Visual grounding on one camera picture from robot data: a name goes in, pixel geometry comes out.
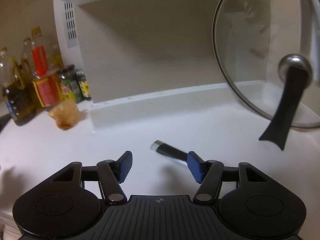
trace crumpled orange object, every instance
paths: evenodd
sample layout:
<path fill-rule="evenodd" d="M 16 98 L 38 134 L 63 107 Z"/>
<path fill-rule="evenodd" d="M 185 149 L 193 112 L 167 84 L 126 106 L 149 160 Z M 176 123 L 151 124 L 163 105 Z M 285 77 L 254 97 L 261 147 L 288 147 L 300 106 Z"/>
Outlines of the crumpled orange object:
<path fill-rule="evenodd" d="M 60 102 L 48 113 L 56 121 L 56 125 L 61 130 L 68 130 L 75 126 L 80 118 L 77 104 L 71 99 Z"/>

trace lid metal rim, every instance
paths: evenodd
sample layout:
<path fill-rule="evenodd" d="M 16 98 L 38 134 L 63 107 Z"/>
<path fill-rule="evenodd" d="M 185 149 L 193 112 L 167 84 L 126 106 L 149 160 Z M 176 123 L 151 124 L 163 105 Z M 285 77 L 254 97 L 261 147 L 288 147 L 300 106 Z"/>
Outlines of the lid metal rim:
<path fill-rule="evenodd" d="M 217 40 L 216 40 L 216 33 L 217 33 L 217 20 L 220 16 L 220 13 L 222 12 L 222 9 L 225 5 L 227 0 L 219 0 L 218 5 L 216 7 L 216 10 L 214 12 L 214 16 L 213 16 L 213 22 L 212 22 L 212 47 L 213 47 L 213 52 L 214 55 L 216 57 L 216 61 L 218 63 L 218 66 L 222 72 L 222 75 L 224 77 L 224 79 L 226 80 L 226 82 L 228 83 L 228 85 L 230 86 L 230 88 L 233 90 L 234 93 L 236 93 L 236 95 L 250 108 L 252 109 L 255 113 L 257 113 L 258 115 L 272 120 L 272 116 L 266 112 L 264 112 L 262 109 L 258 108 L 257 106 L 255 106 L 254 104 L 252 104 L 250 102 L 249 99 L 247 99 L 241 92 L 240 90 L 236 87 L 236 85 L 232 82 L 231 78 L 229 77 L 229 75 L 226 73 L 226 71 L 224 70 L 224 68 L 222 67 L 222 63 L 218 54 L 218 50 L 217 50 Z M 299 128 L 299 129 L 310 129 L 310 128 L 319 128 L 320 127 L 320 122 L 317 123 L 313 123 L 313 124 L 300 124 L 300 123 L 292 123 L 291 125 L 292 128 Z"/>

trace glass lid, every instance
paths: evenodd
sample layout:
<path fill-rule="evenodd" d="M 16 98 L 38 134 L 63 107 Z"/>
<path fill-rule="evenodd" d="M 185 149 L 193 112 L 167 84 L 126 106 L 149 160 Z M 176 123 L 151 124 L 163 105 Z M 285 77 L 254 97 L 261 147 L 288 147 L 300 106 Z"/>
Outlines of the glass lid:
<path fill-rule="evenodd" d="M 320 127 L 319 0 L 220 0 L 212 28 L 218 65 L 247 106 L 272 120 L 288 93 L 299 102 L 291 127 Z"/>

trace crosshair logo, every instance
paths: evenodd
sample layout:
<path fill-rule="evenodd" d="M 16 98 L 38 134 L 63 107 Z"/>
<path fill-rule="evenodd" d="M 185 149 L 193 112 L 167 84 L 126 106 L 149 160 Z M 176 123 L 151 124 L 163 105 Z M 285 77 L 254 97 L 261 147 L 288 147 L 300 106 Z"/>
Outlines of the crosshair logo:
<path fill-rule="evenodd" d="M 161 204 L 165 200 L 163 198 L 157 198 L 155 201 L 157 201 L 159 204 Z"/>

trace vent grille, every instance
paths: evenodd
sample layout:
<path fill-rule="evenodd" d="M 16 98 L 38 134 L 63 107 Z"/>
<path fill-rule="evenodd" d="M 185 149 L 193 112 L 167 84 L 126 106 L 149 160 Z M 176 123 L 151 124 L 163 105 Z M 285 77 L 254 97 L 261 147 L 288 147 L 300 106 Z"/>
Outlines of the vent grille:
<path fill-rule="evenodd" d="M 71 2 L 63 3 L 63 22 L 68 48 L 78 45 L 74 7 Z"/>

